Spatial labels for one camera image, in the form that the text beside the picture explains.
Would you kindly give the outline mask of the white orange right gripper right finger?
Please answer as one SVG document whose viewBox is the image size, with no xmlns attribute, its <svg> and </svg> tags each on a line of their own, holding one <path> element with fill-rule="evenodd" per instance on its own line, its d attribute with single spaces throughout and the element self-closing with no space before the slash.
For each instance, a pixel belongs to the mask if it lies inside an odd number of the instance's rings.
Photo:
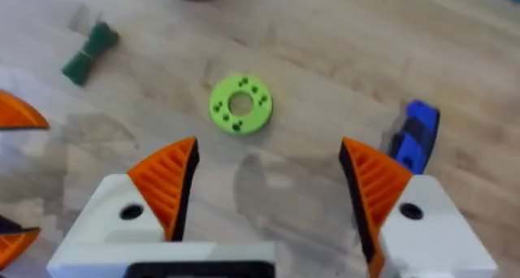
<svg viewBox="0 0 520 278">
<path fill-rule="evenodd" d="M 369 277 L 497 276 L 495 260 L 436 178 L 347 137 L 339 161 Z"/>
</svg>

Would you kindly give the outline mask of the finger of the white orange left gripper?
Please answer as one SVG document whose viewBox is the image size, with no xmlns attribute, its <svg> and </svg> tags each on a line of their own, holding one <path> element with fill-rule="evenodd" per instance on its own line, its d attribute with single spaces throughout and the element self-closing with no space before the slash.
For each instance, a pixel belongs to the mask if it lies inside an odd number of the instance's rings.
<svg viewBox="0 0 520 278">
<path fill-rule="evenodd" d="M 1 130 L 49 129 L 44 116 L 26 101 L 1 90 Z"/>
</svg>

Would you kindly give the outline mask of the white orange right gripper left finger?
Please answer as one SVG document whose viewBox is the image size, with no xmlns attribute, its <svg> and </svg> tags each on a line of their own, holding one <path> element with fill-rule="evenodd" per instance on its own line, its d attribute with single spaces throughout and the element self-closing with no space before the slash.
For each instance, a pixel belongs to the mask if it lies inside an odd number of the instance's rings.
<svg viewBox="0 0 520 278">
<path fill-rule="evenodd" d="M 181 241 L 198 162 L 197 138 L 187 137 L 105 176 L 62 245 Z"/>
</svg>

